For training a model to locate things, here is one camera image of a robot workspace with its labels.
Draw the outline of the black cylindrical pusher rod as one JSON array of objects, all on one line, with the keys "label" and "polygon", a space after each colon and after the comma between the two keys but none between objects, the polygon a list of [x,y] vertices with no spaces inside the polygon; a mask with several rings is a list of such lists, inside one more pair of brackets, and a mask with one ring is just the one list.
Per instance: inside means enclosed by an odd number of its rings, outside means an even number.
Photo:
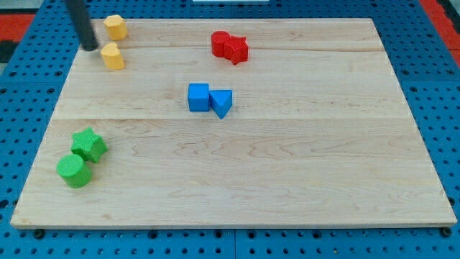
[{"label": "black cylindrical pusher rod", "polygon": [[94,51],[98,48],[98,40],[95,36],[91,19],[89,17],[84,0],[64,0],[70,15],[81,47],[85,51]]}]

